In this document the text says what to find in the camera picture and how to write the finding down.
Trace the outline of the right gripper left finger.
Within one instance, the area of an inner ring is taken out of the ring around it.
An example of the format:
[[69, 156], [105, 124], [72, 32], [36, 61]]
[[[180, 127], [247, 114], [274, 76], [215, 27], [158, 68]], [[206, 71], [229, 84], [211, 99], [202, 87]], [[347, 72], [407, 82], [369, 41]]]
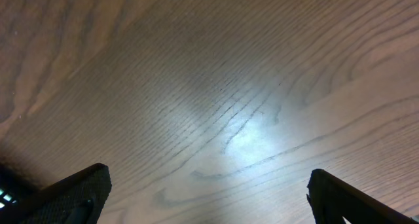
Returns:
[[97, 223], [111, 188], [109, 168], [101, 163], [44, 189], [1, 166], [1, 222]]

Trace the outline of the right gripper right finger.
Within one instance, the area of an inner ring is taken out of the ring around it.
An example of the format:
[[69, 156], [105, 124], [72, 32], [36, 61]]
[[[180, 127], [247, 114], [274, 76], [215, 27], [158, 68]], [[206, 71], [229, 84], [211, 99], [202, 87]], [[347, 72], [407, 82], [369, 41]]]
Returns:
[[322, 169], [312, 170], [307, 188], [317, 224], [418, 224]]

